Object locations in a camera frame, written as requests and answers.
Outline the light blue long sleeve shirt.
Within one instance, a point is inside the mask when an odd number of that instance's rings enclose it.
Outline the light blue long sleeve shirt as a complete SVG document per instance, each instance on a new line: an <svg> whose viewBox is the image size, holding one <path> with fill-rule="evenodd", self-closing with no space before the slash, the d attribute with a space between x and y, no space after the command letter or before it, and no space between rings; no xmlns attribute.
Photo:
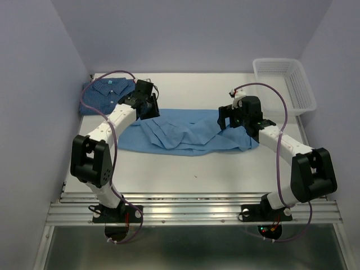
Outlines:
<svg viewBox="0 0 360 270"><path fill-rule="evenodd" d="M137 120L119 136L118 149L148 154L202 156L245 152L259 146L244 127L221 130L217 110L161 109L160 116Z"/></svg>

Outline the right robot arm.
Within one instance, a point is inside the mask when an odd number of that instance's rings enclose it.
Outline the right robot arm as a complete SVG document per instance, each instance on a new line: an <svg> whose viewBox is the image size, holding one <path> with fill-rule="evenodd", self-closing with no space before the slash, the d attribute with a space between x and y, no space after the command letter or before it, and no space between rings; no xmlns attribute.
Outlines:
<svg viewBox="0 0 360 270"><path fill-rule="evenodd" d="M291 221L292 206L308 203L338 189L331 155L325 148L311 148L284 134L276 123L263 117L258 97L247 96L240 102L238 107L227 105L218 109L217 123L221 130L245 128L247 135L291 166L289 184L263 195L258 204L242 205L238 215L240 221Z"/></svg>

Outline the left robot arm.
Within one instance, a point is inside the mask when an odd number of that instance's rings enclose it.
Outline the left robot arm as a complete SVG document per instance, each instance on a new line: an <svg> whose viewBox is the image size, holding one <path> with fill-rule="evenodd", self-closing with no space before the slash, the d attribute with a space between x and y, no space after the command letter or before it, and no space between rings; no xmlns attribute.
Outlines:
<svg viewBox="0 0 360 270"><path fill-rule="evenodd" d="M114 187L115 155L110 150L119 136L136 120L160 115L153 83L138 80L134 91L122 97L110 115L87 135L73 139L70 173L88 186L98 199L92 206L93 222L120 223L126 220L129 206Z"/></svg>

